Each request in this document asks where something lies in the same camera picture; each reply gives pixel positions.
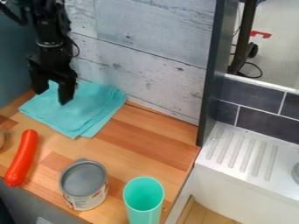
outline teal plastic cup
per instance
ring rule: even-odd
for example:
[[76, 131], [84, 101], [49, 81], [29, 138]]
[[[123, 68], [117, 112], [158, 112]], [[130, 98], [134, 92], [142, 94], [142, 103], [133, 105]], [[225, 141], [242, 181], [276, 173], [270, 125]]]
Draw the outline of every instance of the teal plastic cup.
[[122, 193], [130, 224], [159, 224], [164, 189], [153, 178], [140, 177], [129, 181]]

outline wooden plank wall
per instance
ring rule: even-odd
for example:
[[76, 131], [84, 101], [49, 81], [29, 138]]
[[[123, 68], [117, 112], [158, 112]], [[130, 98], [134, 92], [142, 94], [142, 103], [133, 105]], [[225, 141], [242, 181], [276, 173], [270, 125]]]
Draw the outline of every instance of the wooden plank wall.
[[66, 0], [80, 77], [198, 124], [216, 0]]

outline towel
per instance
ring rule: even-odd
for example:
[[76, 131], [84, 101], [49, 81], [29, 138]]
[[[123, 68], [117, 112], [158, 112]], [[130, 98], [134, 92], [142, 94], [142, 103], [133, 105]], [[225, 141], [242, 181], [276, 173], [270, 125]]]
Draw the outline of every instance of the towel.
[[61, 134], [74, 139], [93, 137], [126, 101], [126, 94], [114, 87], [79, 81], [74, 98], [66, 105], [58, 100], [58, 84], [19, 107], [19, 111]]

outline red object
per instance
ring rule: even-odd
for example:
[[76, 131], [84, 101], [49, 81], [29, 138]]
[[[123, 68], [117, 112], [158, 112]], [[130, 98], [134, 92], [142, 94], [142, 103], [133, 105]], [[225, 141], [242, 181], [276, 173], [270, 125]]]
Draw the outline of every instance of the red object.
[[38, 132], [28, 129], [23, 132], [17, 154], [4, 176], [7, 186], [20, 186], [32, 164], [38, 146]]
[[262, 32], [262, 31], [251, 31], [250, 32], [250, 36], [251, 37], [255, 37], [255, 35], [261, 35], [264, 39], [269, 39], [271, 38], [272, 34], [271, 33], [267, 33], [267, 32]]

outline metal can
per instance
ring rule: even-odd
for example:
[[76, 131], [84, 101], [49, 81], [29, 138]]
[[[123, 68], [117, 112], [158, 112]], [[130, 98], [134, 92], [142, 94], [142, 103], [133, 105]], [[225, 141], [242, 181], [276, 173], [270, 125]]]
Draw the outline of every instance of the metal can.
[[80, 158], [61, 173], [59, 189], [63, 192], [66, 204], [72, 209], [93, 209], [108, 194], [106, 169], [95, 161]]

